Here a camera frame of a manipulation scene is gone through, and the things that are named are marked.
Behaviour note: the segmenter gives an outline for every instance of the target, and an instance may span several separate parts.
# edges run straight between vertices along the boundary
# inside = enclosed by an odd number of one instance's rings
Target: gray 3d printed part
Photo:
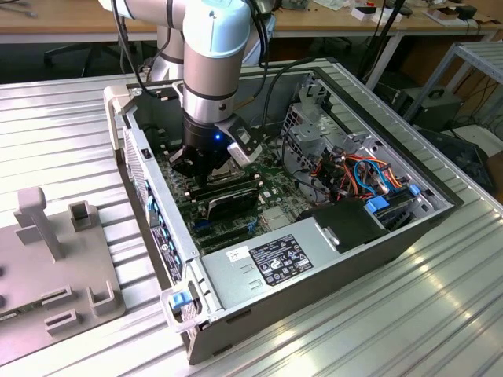
[[[75,298],[75,294],[69,285],[56,289],[55,291],[45,293],[41,299],[42,306],[46,309],[55,308],[58,305],[66,304]]]
[[[73,203],[68,206],[70,220],[76,232],[92,228],[96,223],[97,211],[87,204],[87,201]]]
[[[23,188],[17,192],[17,201],[19,212],[31,218],[39,230],[40,236],[46,241],[54,261],[62,259],[64,256],[61,253],[60,242],[54,234],[46,214],[44,214],[47,207],[44,191],[39,187]]]
[[[78,202],[46,217],[39,188],[19,203],[19,225],[0,229],[0,365],[125,310],[97,208]]]
[[[79,317],[75,309],[70,309],[45,319],[44,324],[46,324],[46,331],[52,336],[78,325]]]
[[[107,280],[107,293],[106,297],[99,299],[98,295],[95,295],[90,287],[87,287],[87,297],[89,298],[89,306],[93,310],[93,313],[97,316],[104,316],[106,313],[113,311],[116,306],[116,295],[113,292],[112,285]]]

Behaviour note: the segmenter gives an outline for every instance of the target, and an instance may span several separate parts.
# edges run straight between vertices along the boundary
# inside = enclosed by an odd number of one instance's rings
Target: desk clutter
[[[37,18],[39,15],[31,11],[31,3],[24,0],[1,0],[0,11],[21,13],[26,17]]]
[[[384,0],[367,2],[365,0],[314,0],[331,10],[346,8],[350,15],[360,21],[373,21],[376,24],[386,24],[387,20],[398,8],[398,15],[393,22],[398,23],[403,17],[411,17],[414,13],[423,13],[427,17],[444,26],[459,26],[473,20],[478,24],[495,21],[494,18],[478,13],[475,6],[464,4],[462,0]],[[308,0],[284,0],[281,7],[285,9],[305,10]]]

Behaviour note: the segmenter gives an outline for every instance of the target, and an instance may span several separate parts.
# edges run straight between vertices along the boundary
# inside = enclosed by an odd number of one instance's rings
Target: ventilation grille
[[[130,131],[124,127],[124,140],[126,142],[126,163],[129,167],[130,178],[132,178],[137,194],[143,204],[147,203],[147,190],[145,188],[145,178],[138,158],[138,149],[131,141]]]

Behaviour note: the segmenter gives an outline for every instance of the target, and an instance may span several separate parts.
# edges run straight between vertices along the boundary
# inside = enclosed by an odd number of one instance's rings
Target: motherboard
[[[202,254],[291,224],[317,199],[305,197],[273,153],[264,153],[245,168],[230,159],[213,170],[205,189],[173,170],[165,156],[157,162]],[[219,200],[223,210],[210,207]],[[215,215],[210,208],[217,210]]]

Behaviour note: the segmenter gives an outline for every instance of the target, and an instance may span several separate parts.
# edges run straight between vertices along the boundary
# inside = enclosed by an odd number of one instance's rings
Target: black cable
[[[288,169],[286,168],[286,165],[285,165],[285,145],[286,145],[286,134],[285,134],[285,135],[283,135],[283,143],[282,143],[282,145],[281,145],[281,164],[283,165],[283,170],[284,170],[285,172],[287,172],[287,173],[288,173],[288,175],[290,175],[293,179],[295,179],[295,180],[296,180],[297,182],[299,182],[301,185],[304,185],[304,186],[310,187],[310,188],[312,188],[314,191],[319,191],[319,192],[321,192],[323,195],[325,195],[325,194],[326,194],[326,192],[325,192],[325,191],[323,191],[321,188],[316,187],[316,186],[314,186],[314,185],[310,185],[310,184],[309,184],[309,183],[307,183],[307,182],[304,182],[304,181],[299,180],[299,179],[298,179],[298,178],[296,178],[296,177],[295,177],[292,173],[290,173],[290,172],[288,171]]]
[[[476,69],[475,68],[472,68],[472,70],[470,71],[470,73],[468,73],[466,75],[466,77],[463,79],[463,81],[461,81],[461,83],[457,86],[456,90],[454,91],[454,94],[456,94],[457,92],[459,92],[459,90],[461,89],[461,87],[467,82],[467,80],[473,76],[473,74],[475,73]]]
[[[262,89],[266,83],[267,71],[269,68],[269,49],[267,48],[267,31],[266,25],[263,20],[263,15],[260,12],[260,8],[256,3],[256,0],[249,0],[248,6],[250,6],[251,10],[251,20],[255,25],[255,29],[257,30],[257,34],[259,35],[260,42],[260,54],[259,54],[259,66],[263,68],[262,79],[260,80],[259,87],[256,89],[255,93],[234,106],[234,111],[243,108],[247,104],[253,102],[262,92]]]
[[[493,83],[493,84],[489,85],[487,89],[492,88],[493,86],[497,86],[497,82],[495,82],[495,83]],[[468,96],[468,98],[466,98],[466,100],[464,100],[463,105],[467,104],[467,103],[468,103],[468,101],[470,101],[470,100],[471,100],[474,96],[476,96],[476,95],[477,95],[477,94],[479,94],[480,92],[483,92],[483,91],[485,90],[485,88],[484,88],[484,89],[481,89],[481,90],[477,90],[476,92],[473,92],[473,90],[472,90],[472,93],[470,93],[470,95]],[[457,120],[459,120],[459,119],[461,119],[461,118],[468,118],[468,120],[467,120],[466,124],[470,123],[470,121],[472,120],[472,117],[471,117],[470,115],[463,115],[463,116],[461,116],[461,117],[459,117],[459,118],[457,118],[457,119],[456,119],[456,116],[457,116],[457,114],[459,114],[459,111],[460,111],[461,109],[462,109],[462,106],[460,106],[460,107],[459,107],[459,109],[456,111],[456,113],[454,114],[454,116],[453,116],[453,118],[450,120],[450,122],[453,122],[453,121],[454,121],[454,122],[456,122]]]
[[[380,16],[379,16],[379,21],[377,22],[377,25],[376,25],[376,30],[374,30],[374,34],[372,36],[372,38],[370,39],[370,44],[367,45],[367,49],[365,50],[365,53],[363,54],[363,58],[360,60],[360,64],[358,66],[358,71],[360,71],[360,69],[362,69],[362,64],[363,64],[363,61],[365,60],[367,54],[369,53],[369,49],[370,49],[370,46],[375,43],[375,39],[376,39],[376,35],[377,35],[377,32],[379,31],[379,26],[380,26],[380,22],[381,20],[383,19],[383,14],[384,14],[384,6],[386,4],[386,0],[383,0],[383,6],[382,8],[380,9]]]
[[[157,58],[166,49],[166,47],[169,44],[170,40],[171,40],[171,29],[167,28],[166,42],[162,45],[162,47],[159,49],[159,51],[157,51],[156,55],[153,56],[150,64],[146,64],[146,66],[149,68],[149,73],[147,73],[147,82],[150,81],[150,73],[152,72],[152,68],[154,68],[154,64],[156,63]]]
[[[126,21],[124,20],[124,17],[120,17],[120,22],[121,22],[121,27],[123,28],[123,30],[125,32],[127,32]],[[126,68],[124,67],[124,49],[122,48],[122,45],[120,44],[120,39],[119,39],[119,47],[120,47],[120,57],[119,57],[120,71],[125,75]]]
[[[267,71],[269,70],[269,47],[268,47],[268,38],[267,38],[267,29],[266,29],[266,24],[263,19],[263,15],[260,12],[260,8],[257,5],[256,0],[250,0],[250,3],[252,4],[252,8],[255,9],[256,14],[252,16],[253,24],[255,25],[255,28],[257,29],[257,33],[259,34],[259,41],[260,41],[260,56],[259,56],[259,64],[264,61],[263,67],[263,75],[262,79],[260,81],[259,87],[253,94],[253,98],[257,98],[262,92],[262,89],[266,83],[266,78],[267,78]]]
[[[396,1],[395,7],[393,8],[393,12],[391,12],[390,17],[388,18],[386,24],[384,25],[384,28],[381,31],[379,38],[370,44],[370,54],[362,59],[362,66],[358,69],[357,78],[359,80],[362,80],[363,77],[365,76],[368,66],[371,64],[370,62],[373,61],[373,57],[376,54],[379,54],[380,51],[383,49],[384,44],[386,42],[387,33],[390,31],[391,26],[395,22],[395,19],[398,13],[400,12],[400,9],[402,8],[404,2],[405,0]]]
[[[472,118],[473,115],[475,113],[479,112],[480,108],[482,108],[482,105],[483,105],[483,102],[484,102],[484,98],[486,97],[486,91],[487,91],[487,88],[489,87],[489,81],[490,81],[490,77],[487,76],[486,87],[484,88],[484,92],[482,93],[482,97],[480,98],[479,104],[477,104],[477,106],[475,107],[475,109],[473,110],[473,112],[470,114],[470,118]]]
[[[274,85],[276,84],[277,80],[288,69],[291,69],[291,68],[295,67],[296,65],[310,63],[314,59],[315,59],[315,57],[304,57],[303,59],[299,59],[299,60],[293,61],[292,63],[288,63],[274,76],[273,81],[271,81],[271,83],[269,85],[269,89],[267,90],[266,101],[264,102],[264,111],[263,111],[262,124],[261,124],[263,130],[266,129],[267,112],[269,111],[270,96],[273,93],[273,88],[274,88]]]
[[[120,27],[120,19],[119,19],[119,11],[117,10],[117,0],[112,0],[112,13],[114,21],[116,22],[117,31],[119,32],[119,40],[121,43],[121,48],[124,49],[124,53],[126,55],[127,61],[133,70],[134,75],[136,76],[136,80],[138,81],[138,85],[141,87],[144,93],[148,94],[150,97],[160,98],[160,96],[156,93],[151,92],[147,89],[145,84],[142,82],[140,75],[134,69],[133,58],[131,56],[131,51],[129,51],[129,46],[126,43],[126,37],[124,36],[124,30]]]

